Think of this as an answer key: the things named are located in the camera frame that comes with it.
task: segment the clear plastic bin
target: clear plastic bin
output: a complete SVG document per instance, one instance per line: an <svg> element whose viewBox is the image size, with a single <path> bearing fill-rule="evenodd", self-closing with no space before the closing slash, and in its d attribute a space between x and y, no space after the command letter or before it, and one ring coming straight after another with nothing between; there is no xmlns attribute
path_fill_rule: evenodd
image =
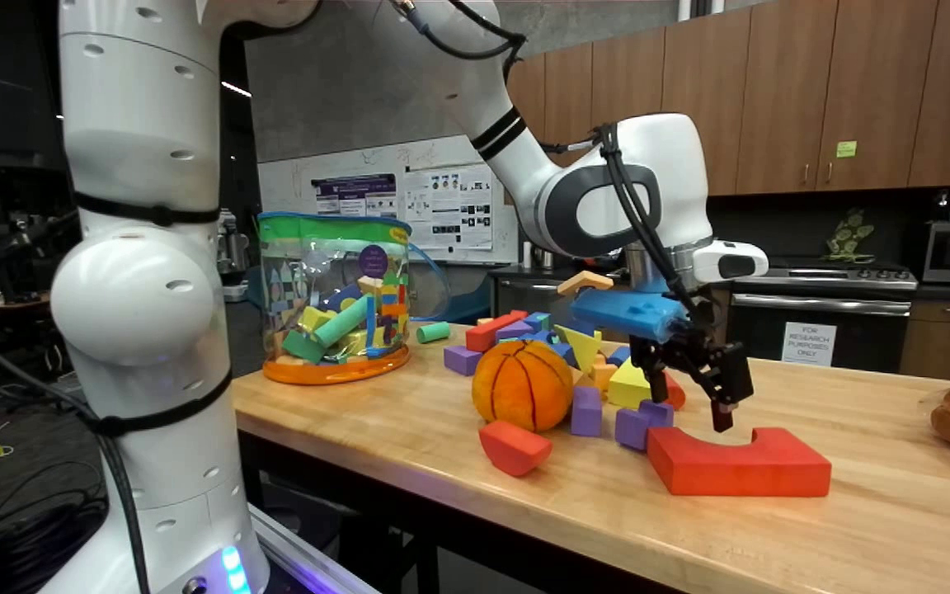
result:
<svg viewBox="0 0 950 594"><path fill-rule="evenodd" d="M408 360L408 224L265 216L265 375L348 383Z"/></svg>

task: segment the wooden tabletop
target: wooden tabletop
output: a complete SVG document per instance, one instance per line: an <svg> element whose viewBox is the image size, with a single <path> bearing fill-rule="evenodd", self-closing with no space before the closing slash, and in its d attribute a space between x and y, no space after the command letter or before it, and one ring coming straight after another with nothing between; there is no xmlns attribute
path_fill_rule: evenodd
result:
<svg viewBox="0 0 950 594"><path fill-rule="evenodd" d="M950 591L950 444L931 433L950 383L772 360L752 360L752 375L726 434L682 375L675 426L716 441L782 426L830 458L827 498L675 498L644 455L567 429L533 474L502 474L443 343L366 383L301 388L255 374L232 393L249 434L680 591Z"/></svg>

